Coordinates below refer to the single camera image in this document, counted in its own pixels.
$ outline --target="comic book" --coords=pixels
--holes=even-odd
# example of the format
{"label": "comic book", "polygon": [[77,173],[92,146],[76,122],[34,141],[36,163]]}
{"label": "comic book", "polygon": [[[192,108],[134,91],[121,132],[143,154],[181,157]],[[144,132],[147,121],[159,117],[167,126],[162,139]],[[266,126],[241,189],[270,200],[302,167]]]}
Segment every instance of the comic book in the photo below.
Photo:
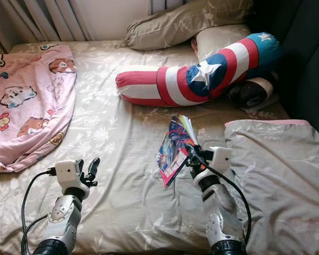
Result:
{"label": "comic book", "polygon": [[174,116],[156,155],[165,187],[172,183],[187,160],[185,144],[198,145],[191,121],[184,115]]}

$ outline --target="bed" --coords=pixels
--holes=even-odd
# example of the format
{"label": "bed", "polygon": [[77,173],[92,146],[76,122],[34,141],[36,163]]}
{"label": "bed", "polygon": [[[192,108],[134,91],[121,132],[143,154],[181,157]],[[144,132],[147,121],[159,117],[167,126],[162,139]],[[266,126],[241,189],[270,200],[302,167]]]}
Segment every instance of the bed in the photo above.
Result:
{"label": "bed", "polygon": [[[75,254],[104,252],[185,251],[207,253],[200,192],[193,188],[188,169],[168,189],[163,187],[155,154],[173,115],[192,119],[198,140],[225,146],[224,124],[239,119],[288,118],[279,103],[246,112],[227,98],[183,108],[133,105],[116,92],[114,79],[123,66],[143,64],[179,66],[197,63],[190,45],[143,53],[119,47],[119,41],[69,42],[78,69],[75,108],[63,142],[21,173],[0,173],[0,254],[20,250],[20,207],[31,178],[59,160],[80,159],[85,167],[100,157],[98,187],[83,202]],[[12,53],[36,52],[41,44],[17,45]],[[51,209],[60,195],[54,177],[41,177],[29,195],[27,221]],[[34,247],[45,222],[29,235]]]}

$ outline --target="pink blanket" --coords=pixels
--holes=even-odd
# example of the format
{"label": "pink blanket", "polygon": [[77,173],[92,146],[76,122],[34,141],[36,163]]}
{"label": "pink blanket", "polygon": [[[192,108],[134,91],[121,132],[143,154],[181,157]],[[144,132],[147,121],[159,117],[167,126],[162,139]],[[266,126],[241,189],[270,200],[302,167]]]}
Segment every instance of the pink blanket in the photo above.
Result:
{"label": "pink blanket", "polygon": [[18,172],[63,140],[74,108],[76,68],[65,45],[0,55],[0,172]]}

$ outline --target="beige pillow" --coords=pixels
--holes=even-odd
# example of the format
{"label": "beige pillow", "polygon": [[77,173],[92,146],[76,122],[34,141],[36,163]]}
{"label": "beige pillow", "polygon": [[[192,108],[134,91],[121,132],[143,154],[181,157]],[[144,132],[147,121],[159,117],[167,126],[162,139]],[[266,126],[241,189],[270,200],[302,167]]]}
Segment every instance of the beige pillow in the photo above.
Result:
{"label": "beige pillow", "polygon": [[207,28],[196,36],[198,60],[201,62],[220,49],[236,43],[248,35],[250,35],[250,30],[244,24]]}
{"label": "beige pillow", "polygon": [[252,6],[252,0],[194,0],[131,24],[125,44],[139,50],[168,48],[206,28],[244,23]]}

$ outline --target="window curtain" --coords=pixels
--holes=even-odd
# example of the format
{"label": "window curtain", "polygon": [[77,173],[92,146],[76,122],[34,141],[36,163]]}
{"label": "window curtain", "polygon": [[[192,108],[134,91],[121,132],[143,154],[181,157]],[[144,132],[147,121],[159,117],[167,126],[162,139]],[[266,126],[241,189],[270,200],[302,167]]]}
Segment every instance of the window curtain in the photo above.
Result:
{"label": "window curtain", "polygon": [[73,0],[0,0],[0,49],[38,41],[92,40]]}
{"label": "window curtain", "polygon": [[151,11],[152,14],[155,14],[166,9],[177,8],[190,1],[193,0],[151,0]]}

